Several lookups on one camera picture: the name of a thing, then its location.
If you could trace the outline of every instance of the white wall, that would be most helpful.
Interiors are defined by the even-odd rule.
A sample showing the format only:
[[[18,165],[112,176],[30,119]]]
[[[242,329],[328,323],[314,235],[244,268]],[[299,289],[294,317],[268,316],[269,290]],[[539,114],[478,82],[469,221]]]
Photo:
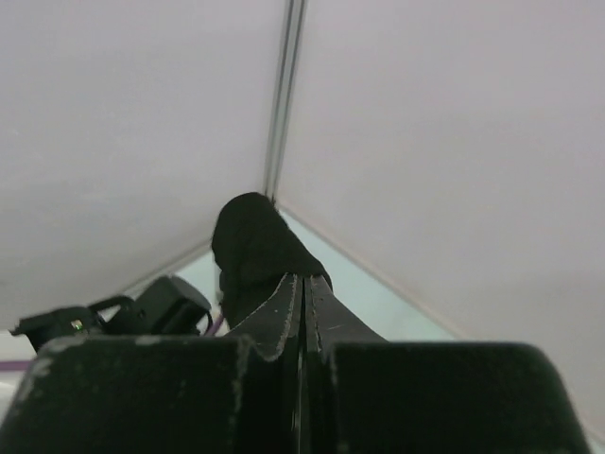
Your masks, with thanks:
[[[261,189],[284,8],[0,3],[0,326],[131,285]]]
[[[605,437],[605,4],[309,2],[280,202]]]

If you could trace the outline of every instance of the white panel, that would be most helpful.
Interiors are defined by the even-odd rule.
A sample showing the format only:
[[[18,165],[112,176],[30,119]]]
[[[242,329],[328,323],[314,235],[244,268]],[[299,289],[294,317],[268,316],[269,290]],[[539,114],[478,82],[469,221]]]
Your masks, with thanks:
[[[0,324],[208,240],[262,187],[283,0],[0,4]]]
[[[310,2],[280,200],[605,436],[605,3]]]

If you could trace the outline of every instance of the black plastic part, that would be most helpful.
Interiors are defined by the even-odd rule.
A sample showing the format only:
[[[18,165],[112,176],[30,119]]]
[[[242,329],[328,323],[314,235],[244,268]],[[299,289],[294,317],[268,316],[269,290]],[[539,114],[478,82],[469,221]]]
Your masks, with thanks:
[[[197,334],[196,325],[210,316],[210,308],[208,300],[180,277],[163,276],[131,305],[122,306],[105,327],[108,334]]]
[[[529,345],[339,344],[326,374],[326,452],[590,452],[557,371]]]
[[[384,342],[295,275],[223,339],[49,342],[0,428],[0,452],[196,450],[589,452],[539,350]]]
[[[22,319],[10,331],[13,336],[27,336],[36,352],[55,338],[102,333],[102,320],[90,308],[83,306],[63,307]]]

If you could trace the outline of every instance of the black cloth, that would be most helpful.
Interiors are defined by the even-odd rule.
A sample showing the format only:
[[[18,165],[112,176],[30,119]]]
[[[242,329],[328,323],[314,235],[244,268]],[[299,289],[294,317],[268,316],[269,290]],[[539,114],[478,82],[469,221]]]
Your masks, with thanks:
[[[271,201],[256,192],[229,201],[218,215],[212,239],[221,269],[225,319],[236,326],[261,305],[287,272],[310,277],[327,271],[289,229]]]

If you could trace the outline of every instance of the black camera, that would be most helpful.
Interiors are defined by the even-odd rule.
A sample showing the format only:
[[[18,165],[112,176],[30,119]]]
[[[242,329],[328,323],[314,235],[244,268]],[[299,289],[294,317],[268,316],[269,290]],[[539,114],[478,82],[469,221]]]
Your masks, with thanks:
[[[115,308],[108,320],[101,312]],[[204,295],[178,276],[162,276],[136,299],[117,295],[88,306],[55,309],[26,319],[10,334],[25,335],[37,352],[48,341],[63,336],[106,335],[200,335],[204,318],[213,321]]]

